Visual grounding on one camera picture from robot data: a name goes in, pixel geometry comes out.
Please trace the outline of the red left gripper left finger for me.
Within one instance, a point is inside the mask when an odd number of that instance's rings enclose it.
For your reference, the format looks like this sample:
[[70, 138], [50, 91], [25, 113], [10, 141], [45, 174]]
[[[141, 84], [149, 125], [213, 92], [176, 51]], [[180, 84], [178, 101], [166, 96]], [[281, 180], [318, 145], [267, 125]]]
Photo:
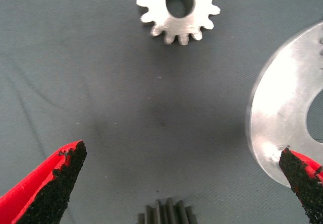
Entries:
[[1, 223], [60, 223], [87, 155], [66, 144], [1, 197]]

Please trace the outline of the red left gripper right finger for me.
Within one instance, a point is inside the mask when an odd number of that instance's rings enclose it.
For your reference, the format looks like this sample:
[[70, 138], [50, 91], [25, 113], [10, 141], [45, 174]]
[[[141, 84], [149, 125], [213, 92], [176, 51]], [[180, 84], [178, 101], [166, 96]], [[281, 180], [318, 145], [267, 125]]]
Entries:
[[322, 165], [285, 148], [279, 166], [300, 200], [310, 223], [322, 223]]

